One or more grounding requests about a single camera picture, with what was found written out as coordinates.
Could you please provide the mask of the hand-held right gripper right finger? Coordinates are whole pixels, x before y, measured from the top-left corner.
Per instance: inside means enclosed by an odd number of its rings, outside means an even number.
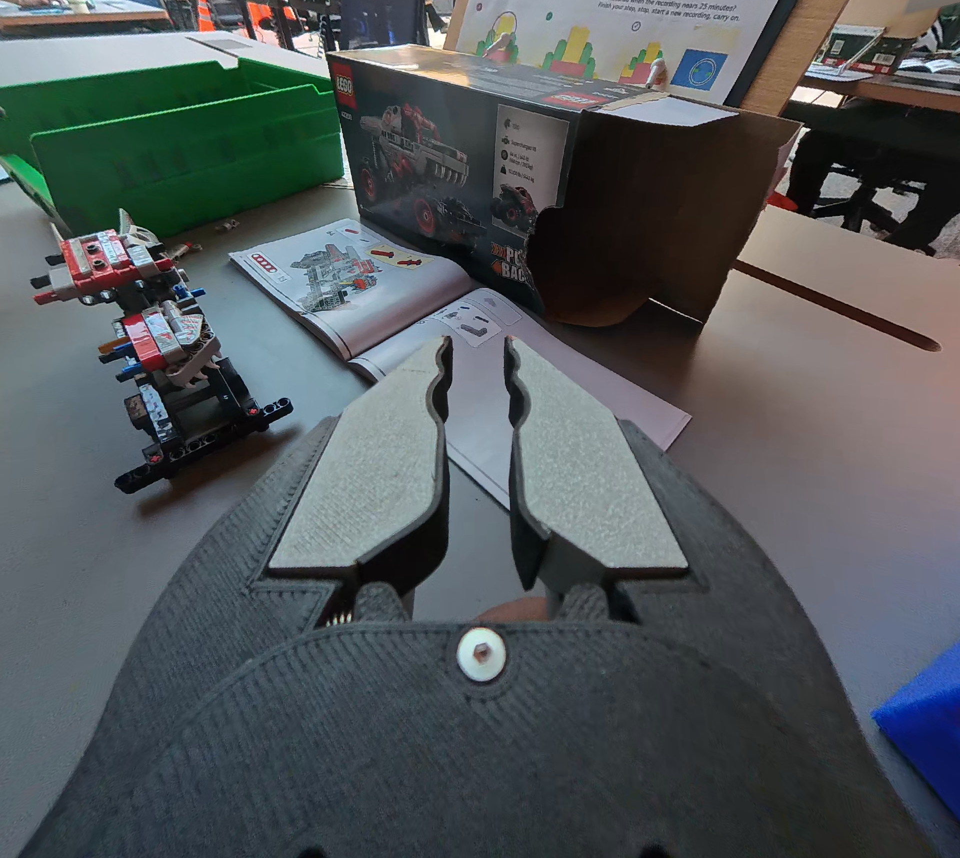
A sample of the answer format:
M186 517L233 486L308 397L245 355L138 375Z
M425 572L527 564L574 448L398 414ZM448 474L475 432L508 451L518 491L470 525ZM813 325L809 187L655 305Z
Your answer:
M516 337L510 397L510 546L522 587L675 579L689 571L615 414Z

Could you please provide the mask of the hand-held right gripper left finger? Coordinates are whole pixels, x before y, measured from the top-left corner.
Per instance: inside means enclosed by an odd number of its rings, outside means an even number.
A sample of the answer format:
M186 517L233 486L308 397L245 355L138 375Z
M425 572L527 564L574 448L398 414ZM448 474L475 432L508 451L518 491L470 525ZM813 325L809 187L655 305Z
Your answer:
M338 417L267 571L412 592L449 546L452 342L435 336Z

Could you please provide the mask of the partly built lego truck model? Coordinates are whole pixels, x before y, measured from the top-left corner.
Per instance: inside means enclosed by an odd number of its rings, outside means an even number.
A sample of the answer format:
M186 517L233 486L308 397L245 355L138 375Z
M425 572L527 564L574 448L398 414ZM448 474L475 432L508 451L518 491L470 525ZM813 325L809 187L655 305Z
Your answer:
M282 397L260 405L201 309L204 289L162 241L119 211L119 228L64 238L45 258L50 270L31 279L38 305L78 300L114 303L114 337L99 347L101 363L121 362L115 378L132 381L124 400L131 425L150 438L142 464L115 479L133 494L293 412Z

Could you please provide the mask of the open lego instruction booklet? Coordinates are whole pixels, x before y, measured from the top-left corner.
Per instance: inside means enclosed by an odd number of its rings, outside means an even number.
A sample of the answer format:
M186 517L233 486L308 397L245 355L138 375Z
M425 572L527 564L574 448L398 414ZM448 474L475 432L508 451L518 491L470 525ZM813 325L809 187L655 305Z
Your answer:
M268 242L230 259L351 368L378 382L428 338L452 339L450 460L508 508L512 426L503 373L520 338L661 449L690 415L582 355L504 295L474 288L455 262L411 252L357 219Z

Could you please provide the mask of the lego set cardboard box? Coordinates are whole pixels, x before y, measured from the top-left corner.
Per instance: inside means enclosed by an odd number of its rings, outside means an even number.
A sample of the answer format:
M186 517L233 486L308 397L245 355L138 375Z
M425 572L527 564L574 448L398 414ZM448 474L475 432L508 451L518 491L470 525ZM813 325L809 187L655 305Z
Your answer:
M360 214L564 324L704 323L800 127L424 46L328 67Z

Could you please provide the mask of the green plastic bin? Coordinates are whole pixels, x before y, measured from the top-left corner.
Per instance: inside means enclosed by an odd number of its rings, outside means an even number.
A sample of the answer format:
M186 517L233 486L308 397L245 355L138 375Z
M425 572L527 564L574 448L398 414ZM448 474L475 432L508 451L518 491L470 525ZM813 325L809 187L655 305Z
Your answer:
M72 236L160 237L344 174L333 84L240 58L1 89L2 166Z

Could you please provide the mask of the black office chair base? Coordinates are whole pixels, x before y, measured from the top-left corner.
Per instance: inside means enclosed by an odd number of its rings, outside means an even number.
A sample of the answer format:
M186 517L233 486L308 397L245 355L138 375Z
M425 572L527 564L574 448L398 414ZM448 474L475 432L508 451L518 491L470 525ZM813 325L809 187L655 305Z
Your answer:
M822 204L823 186L837 170L849 172L858 186L847 198ZM907 185L917 201L906 217L882 218L876 194ZM932 254L934 240L958 214L959 166L957 160L942 156L921 156L835 132L810 130L794 152L786 197L800 214L842 216L843 228L853 231L869 221L887 231L886 243Z

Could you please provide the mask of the blue foam block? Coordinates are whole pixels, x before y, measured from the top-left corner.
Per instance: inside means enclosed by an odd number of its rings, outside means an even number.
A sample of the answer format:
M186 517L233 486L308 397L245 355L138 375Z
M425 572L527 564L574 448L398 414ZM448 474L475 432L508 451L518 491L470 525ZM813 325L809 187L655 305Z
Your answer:
M870 716L958 817L958 648L944 652Z

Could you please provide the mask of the wooden table with green boxes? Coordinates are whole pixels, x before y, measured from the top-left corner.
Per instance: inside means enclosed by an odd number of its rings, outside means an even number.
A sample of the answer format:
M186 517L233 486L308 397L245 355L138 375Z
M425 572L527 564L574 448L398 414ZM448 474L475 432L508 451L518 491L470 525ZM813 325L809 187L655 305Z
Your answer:
M798 86L908 107L959 112L958 84L947 81L943 76L920 75L910 78L899 74L849 74L829 68L805 74Z

